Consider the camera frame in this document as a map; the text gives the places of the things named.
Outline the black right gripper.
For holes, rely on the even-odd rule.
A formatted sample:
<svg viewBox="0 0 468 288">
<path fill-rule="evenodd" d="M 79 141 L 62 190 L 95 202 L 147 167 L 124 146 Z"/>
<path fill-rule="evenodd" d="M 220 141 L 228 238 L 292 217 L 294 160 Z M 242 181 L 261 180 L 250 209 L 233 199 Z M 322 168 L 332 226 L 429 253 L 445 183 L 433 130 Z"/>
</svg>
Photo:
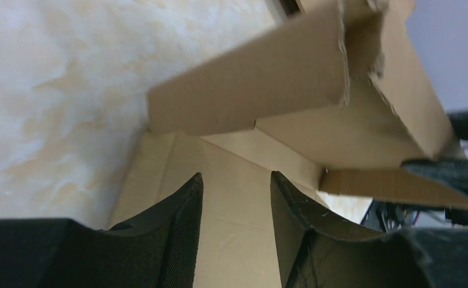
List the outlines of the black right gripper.
<svg viewBox="0 0 468 288">
<path fill-rule="evenodd" d="M 468 141 L 468 111 L 450 113 L 448 117 L 455 135 Z M 406 160 L 401 163 L 401 168 L 441 183 L 468 197 L 468 160 Z"/>
</svg>

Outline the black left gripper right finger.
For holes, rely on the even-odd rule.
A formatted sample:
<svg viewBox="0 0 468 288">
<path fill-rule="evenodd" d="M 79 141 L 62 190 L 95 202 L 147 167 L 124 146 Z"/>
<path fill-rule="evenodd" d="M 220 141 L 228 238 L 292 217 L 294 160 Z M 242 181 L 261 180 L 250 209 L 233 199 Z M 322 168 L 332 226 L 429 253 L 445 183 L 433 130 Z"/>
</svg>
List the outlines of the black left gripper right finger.
<svg viewBox="0 0 468 288">
<path fill-rule="evenodd" d="M 351 222 L 271 173 L 283 287 L 468 287 L 468 228 L 378 232 Z"/>
</svg>

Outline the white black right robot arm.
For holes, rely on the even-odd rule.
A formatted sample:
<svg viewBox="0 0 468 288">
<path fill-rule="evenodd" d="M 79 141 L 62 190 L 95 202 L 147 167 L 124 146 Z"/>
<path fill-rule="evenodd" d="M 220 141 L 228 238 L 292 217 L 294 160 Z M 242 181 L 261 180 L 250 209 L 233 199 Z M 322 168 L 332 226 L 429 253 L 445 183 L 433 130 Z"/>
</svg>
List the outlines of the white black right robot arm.
<svg viewBox="0 0 468 288">
<path fill-rule="evenodd" d="M 444 184 L 468 198 L 468 160 L 445 158 L 441 160 L 406 160 L 401 168 L 414 175 Z M 361 224 L 381 232 L 393 232 L 414 226 L 422 214 L 427 214 L 438 223 L 468 226 L 468 211 L 454 208 L 397 204 L 372 201 Z"/>
</svg>

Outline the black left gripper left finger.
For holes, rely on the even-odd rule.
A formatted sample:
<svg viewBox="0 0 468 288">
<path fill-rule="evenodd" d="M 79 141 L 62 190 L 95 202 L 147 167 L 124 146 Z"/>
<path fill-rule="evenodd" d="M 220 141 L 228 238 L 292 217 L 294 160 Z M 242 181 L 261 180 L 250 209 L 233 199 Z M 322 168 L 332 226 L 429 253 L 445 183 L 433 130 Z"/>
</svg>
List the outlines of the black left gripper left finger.
<svg viewBox="0 0 468 288">
<path fill-rule="evenodd" d="M 203 179 L 108 230 L 68 218 L 0 219 L 0 287 L 192 287 Z"/>
</svg>

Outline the cardboard box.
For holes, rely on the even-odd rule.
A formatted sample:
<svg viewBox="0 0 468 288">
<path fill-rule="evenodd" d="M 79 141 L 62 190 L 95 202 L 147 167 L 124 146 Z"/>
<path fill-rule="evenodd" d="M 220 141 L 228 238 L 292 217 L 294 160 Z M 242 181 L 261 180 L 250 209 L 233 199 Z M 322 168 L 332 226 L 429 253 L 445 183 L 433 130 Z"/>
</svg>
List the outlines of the cardboard box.
<svg viewBox="0 0 468 288">
<path fill-rule="evenodd" d="M 468 211 L 466 196 L 400 169 L 412 158 L 464 158 L 408 37 L 414 9 L 299 1 L 285 24 L 151 89 L 150 131 L 111 224 L 200 173 L 192 287 L 283 287 L 273 171 L 332 212 L 318 192 Z"/>
</svg>

